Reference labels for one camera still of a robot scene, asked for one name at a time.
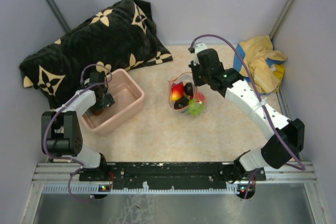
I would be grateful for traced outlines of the pink plastic bin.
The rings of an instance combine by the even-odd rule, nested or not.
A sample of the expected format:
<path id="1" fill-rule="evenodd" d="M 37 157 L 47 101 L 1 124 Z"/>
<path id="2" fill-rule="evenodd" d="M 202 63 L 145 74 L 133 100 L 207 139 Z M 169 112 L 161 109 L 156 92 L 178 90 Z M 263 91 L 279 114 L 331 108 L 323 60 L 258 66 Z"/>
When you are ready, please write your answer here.
<path id="1" fill-rule="evenodd" d="M 123 69 L 112 72 L 108 91 L 114 104 L 104 108 L 99 115 L 84 114 L 81 119 L 88 131 L 101 136 L 110 134 L 144 108 L 144 91 Z"/>

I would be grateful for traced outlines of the red yellow apple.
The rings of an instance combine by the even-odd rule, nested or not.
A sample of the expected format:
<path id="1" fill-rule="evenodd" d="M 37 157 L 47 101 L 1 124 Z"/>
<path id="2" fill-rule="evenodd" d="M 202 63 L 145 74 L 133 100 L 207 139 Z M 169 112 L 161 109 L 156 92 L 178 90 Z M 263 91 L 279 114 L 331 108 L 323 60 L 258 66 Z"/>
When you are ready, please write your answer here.
<path id="1" fill-rule="evenodd" d="M 202 102 L 204 102 L 206 100 L 205 95 L 201 92 L 197 93 L 196 98 L 197 98 L 198 101 L 202 101 Z"/>

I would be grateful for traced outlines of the dark purple plum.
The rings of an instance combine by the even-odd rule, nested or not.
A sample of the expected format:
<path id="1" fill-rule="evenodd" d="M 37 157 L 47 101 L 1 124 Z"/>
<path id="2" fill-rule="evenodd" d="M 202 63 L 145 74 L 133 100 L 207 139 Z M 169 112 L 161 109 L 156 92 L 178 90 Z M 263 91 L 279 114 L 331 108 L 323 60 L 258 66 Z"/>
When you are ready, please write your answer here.
<path id="1" fill-rule="evenodd" d="M 187 96 L 192 96 L 194 93 L 193 84 L 188 82 L 184 85 L 184 94 Z"/>

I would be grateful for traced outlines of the clear zip top bag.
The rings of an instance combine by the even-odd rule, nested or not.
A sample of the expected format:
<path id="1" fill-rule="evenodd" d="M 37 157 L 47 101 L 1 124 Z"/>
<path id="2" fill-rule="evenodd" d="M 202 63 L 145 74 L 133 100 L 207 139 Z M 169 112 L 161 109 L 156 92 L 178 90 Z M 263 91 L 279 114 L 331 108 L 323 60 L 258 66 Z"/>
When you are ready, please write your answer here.
<path id="1" fill-rule="evenodd" d="M 175 102 L 175 101 L 172 101 L 172 99 L 171 99 L 171 86 L 172 86 L 173 83 L 179 83 L 179 82 L 182 82 L 184 85 L 185 85 L 186 83 L 188 83 L 188 82 L 191 82 L 191 83 L 193 84 L 193 89 L 194 89 L 194 93 L 193 93 L 193 95 L 192 95 L 192 96 L 187 96 L 187 95 L 183 94 L 183 96 L 187 97 L 189 100 L 191 100 L 191 99 L 197 99 L 197 98 L 196 98 L 197 93 L 198 93 L 198 92 L 201 92 L 201 93 L 202 93 L 202 91 L 201 91 L 197 86 L 195 86 L 195 84 L 194 84 L 194 82 L 193 82 L 193 77 L 192 77 L 192 73 L 191 73 L 191 72 L 185 72 L 185 73 L 182 73 L 182 74 L 179 75 L 177 78 L 168 81 L 168 84 L 169 84 L 169 98 L 168 98 L 168 103 L 169 103 L 171 109 L 173 109 L 174 111 L 179 112 L 179 113 L 189 113 L 189 111 L 188 111 L 188 106 L 184 107 L 183 109 L 179 109 L 179 110 L 174 109 L 174 102 Z M 207 99 L 204 101 L 204 105 L 205 105 L 205 107 L 204 107 L 204 111 L 205 111 L 205 109 L 206 109 L 206 104 L 207 104 Z"/>

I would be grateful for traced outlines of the red chili pepper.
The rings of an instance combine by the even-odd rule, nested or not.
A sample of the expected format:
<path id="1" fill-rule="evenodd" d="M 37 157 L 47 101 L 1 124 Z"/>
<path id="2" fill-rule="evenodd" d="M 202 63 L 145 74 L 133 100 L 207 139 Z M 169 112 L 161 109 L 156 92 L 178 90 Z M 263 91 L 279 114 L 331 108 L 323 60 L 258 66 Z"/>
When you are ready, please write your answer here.
<path id="1" fill-rule="evenodd" d="M 173 83 L 171 86 L 171 99 L 172 101 L 179 100 L 184 94 L 184 84 L 182 82 Z"/>

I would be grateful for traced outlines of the light green apple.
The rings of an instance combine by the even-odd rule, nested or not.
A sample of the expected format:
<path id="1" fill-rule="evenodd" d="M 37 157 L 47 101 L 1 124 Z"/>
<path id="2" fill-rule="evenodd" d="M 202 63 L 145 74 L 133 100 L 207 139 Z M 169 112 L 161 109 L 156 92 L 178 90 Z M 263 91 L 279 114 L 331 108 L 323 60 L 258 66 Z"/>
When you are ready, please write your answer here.
<path id="1" fill-rule="evenodd" d="M 191 115 L 198 116 L 204 111 L 204 102 L 197 99 L 191 99 L 188 103 L 188 111 Z"/>

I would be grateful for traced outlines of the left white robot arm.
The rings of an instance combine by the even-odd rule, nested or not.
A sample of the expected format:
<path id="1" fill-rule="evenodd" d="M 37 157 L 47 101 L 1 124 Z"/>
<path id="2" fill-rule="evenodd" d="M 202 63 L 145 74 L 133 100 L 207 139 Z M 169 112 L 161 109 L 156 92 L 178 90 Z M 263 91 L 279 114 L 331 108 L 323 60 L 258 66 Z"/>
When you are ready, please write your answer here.
<path id="1" fill-rule="evenodd" d="M 52 159 L 75 162 L 98 180 L 108 177 L 109 167 L 101 163 L 102 155 L 83 143 L 79 119 L 90 109 L 102 110 L 114 104 L 108 91 L 112 74 L 93 71 L 80 81 L 74 95 L 54 111 L 41 116 L 41 149 Z"/>

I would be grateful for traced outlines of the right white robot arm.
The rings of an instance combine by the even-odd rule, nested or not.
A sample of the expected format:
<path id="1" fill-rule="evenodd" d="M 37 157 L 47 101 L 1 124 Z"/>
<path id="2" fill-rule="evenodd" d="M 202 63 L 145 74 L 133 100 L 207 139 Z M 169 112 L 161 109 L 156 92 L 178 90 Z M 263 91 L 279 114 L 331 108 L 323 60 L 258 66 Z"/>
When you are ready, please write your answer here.
<path id="1" fill-rule="evenodd" d="M 194 59 L 189 67 L 196 86 L 209 85 L 214 91 L 237 105 L 262 131 L 267 143 L 241 154 L 234 161 L 235 175 L 248 179 L 253 170 L 270 166 L 281 168 L 303 150 L 305 125 L 300 119 L 290 120 L 259 100 L 244 77 L 235 69 L 225 69 L 217 51 L 204 43 L 191 49 Z"/>

